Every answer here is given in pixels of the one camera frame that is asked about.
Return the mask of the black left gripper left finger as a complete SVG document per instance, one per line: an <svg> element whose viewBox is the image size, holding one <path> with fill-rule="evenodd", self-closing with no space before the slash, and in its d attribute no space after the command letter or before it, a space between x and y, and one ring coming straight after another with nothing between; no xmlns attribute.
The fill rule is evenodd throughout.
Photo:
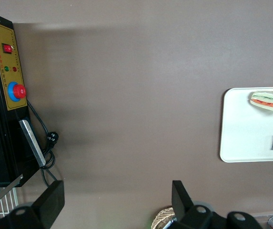
<svg viewBox="0 0 273 229"><path fill-rule="evenodd" d="M39 221L50 229L65 205L64 182L54 181L32 204Z"/></svg>

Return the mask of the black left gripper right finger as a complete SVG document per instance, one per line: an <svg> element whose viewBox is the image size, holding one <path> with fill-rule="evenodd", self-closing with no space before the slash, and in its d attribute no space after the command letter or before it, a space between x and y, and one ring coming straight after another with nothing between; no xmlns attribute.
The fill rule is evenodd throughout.
<svg viewBox="0 0 273 229"><path fill-rule="evenodd" d="M178 221L186 215L193 206L192 199L180 180L172 181L172 208Z"/></svg>

